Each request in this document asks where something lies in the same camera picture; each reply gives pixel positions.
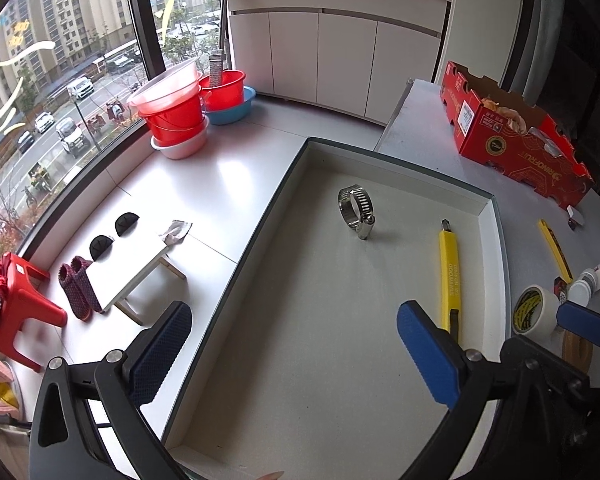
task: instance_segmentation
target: blue rubber pad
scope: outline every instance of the blue rubber pad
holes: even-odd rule
[[[397,325],[398,334],[434,400],[451,410],[460,396],[459,371],[436,341],[440,329],[416,301],[400,306]]]
[[[558,307],[558,325],[600,346],[600,314],[567,301]]]
[[[191,309],[181,303],[129,373],[129,399],[136,408],[154,400],[191,331]]]

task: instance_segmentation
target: cardboard box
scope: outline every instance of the cardboard box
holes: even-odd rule
[[[477,78],[450,61],[440,98],[462,156],[529,184],[563,209],[577,205],[593,185],[589,171],[575,160],[573,146],[557,132],[554,120],[541,108],[528,106],[521,95],[498,88],[493,79]],[[535,127],[540,132],[516,133],[506,117],[484,107],[482,98],[517,111],[528,130]]]

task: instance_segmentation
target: road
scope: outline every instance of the road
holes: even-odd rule
[[[138,74],[144,72],[142,69],[136,69]],[[94,83],[95,92],[83,101],[78,102],[80,111],[85,119],[95,113],[100,113],[108,121],[105,104],[114,98],[120,99],[123,103],[131,94],[129,87],[138,81],[133,70],[117,76],[104,76]],[[69,102],[53,114],[56,123],[66,117],[71,117],[76,124],[84,129],[81,124],[80,114],[74,103]],[[16,152],[11,159],[0,170],[0,209],[4,209],[4,202],[8,206],[14,207],[17,212],[26,208],[26,196],[24,194],[25,186],[28,186],[29,171],[36,162],[40,162],[46,168],[49,168],[52,177],[52,184],[56,184],[62,179],[64,174],[71,169],[76,160],[64,151],[60,144],[58,134],[56,134],[55,125],[43,134],[35,133],[35,143],[24,153]]]

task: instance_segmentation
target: metal hose clamp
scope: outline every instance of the metal hose clamp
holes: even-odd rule
[[[353,209],[353,202],[356,203],[358,214]],[[376,223],[376,217],[371,199],[365,189],[358,184],[341,189],[338,192],[338,206],[345,223],[355,230],[358,238],[366,240]]]

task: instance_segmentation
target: street lamp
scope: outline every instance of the street lamp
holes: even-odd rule
[[[89,125],[87,124],[87,121],[84,119],[84,115],[82,114],[82,111],[80,110],[80,107],[78,106],[78,98],[75,95],[72,94],[71,95],[71,101],[74,102],[75,108],[78,110],[78,114],[80,115],[80,118],[82,119],[82,122],[84,123],[84,127],[87,128],[87,133],[89,134],[89,136],[91,137],[91,140],[93,141],[93,145],[96,147],[96,150],[98,150],[99,152],[101,152],[102,148],[98,144],[98,141],[96,140],[96,138],[91,133],[91,129],[90,129]]]

